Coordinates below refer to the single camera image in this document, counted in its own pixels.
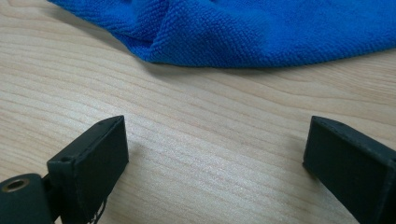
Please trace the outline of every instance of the wooden table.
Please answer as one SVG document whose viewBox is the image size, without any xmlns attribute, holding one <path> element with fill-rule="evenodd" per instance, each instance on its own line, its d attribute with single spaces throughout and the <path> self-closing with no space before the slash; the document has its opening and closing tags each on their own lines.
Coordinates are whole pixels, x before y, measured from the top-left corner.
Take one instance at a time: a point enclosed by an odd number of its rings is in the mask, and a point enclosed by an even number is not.
<svg viewBox="0 0 396 224">
<path fill-rule="evenodd" d="M 302 166 L 311 116 L 396 148 L 396 50 L 279 69 L 145 63 L 45 1 L 0 1 L 0 180 L 124 115 L 100 223 L 356 223 Z"/>
</svg>

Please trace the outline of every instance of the black plastic block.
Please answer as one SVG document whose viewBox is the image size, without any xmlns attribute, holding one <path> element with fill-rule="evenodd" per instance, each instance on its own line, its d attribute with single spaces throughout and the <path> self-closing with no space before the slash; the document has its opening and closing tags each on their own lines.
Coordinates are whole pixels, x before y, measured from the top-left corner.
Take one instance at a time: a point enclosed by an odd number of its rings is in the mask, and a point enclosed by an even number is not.
<svg viewBox="0 0 396 224">
<path fill-rule="evenodd" d="M 394 150 L 341 122 L 313 117 L 304 167 L 360 223 L 395 223 Z"/>
<path fill-rule="evenodd" d="M 102 120 L 47 162 L 64 196 L 63 223 L 91 222 L 128 163 L 123 116 Z"/>
<path fill-rule="evenodd" d="M 0 183 L 0 223 L 50 224 L 50 208 L 41 176 L 18 175 Z"/>
</svg>

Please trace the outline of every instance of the screw hole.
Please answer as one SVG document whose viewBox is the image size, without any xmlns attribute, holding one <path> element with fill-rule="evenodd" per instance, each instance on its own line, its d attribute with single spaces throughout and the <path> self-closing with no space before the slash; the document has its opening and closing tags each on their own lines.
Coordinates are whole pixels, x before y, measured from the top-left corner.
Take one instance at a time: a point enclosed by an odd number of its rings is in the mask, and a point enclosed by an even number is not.
<svg viewBox="0 0 396 224">
<path fill-rule="evenodd" d="M 67 156 L 67 157 L 62 157 L 61 158 L 62 162 L 67 162 L 67 161 L 71 161 L 71 160 L 73 160 L 73 157 L 71 157 L 71 156 Z"/>
<path fill-rule="evenodd" d="M 3 186 L 2 191 L 5 193 L 10 193 L 19 189 L 23 189 L 29 184 L 29 179 L 16 179 L 11 181 L 7 185 Z"/>
</svg>

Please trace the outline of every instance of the cloth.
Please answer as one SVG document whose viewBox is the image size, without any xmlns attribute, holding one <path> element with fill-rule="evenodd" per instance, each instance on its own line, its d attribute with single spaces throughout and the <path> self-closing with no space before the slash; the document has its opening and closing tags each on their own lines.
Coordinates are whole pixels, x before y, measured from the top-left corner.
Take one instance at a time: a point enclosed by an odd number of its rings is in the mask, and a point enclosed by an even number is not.
<svg viewBox="0 0 396 224">
<path fill-rule="evenodd" d="M 50 0 L 147 62 L 271 67 L 396 47 L 396 0 Z"/>
</svg>

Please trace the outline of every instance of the light wood tabletop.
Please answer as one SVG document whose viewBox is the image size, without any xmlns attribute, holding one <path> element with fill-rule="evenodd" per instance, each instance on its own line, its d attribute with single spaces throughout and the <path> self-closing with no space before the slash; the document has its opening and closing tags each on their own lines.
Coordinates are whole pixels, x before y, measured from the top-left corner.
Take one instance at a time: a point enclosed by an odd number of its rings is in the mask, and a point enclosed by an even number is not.
<svg viewBox="0 0 396 224">
<path fill-rule="evenodd" d="M 396 149 L 396 50 L 291 68 L 145 63 L 39 0 L 0 1 L 0 181 L 124 115 L 99 223 L 357 223 L 302 166 L 313 115 Z"/>
</svg>

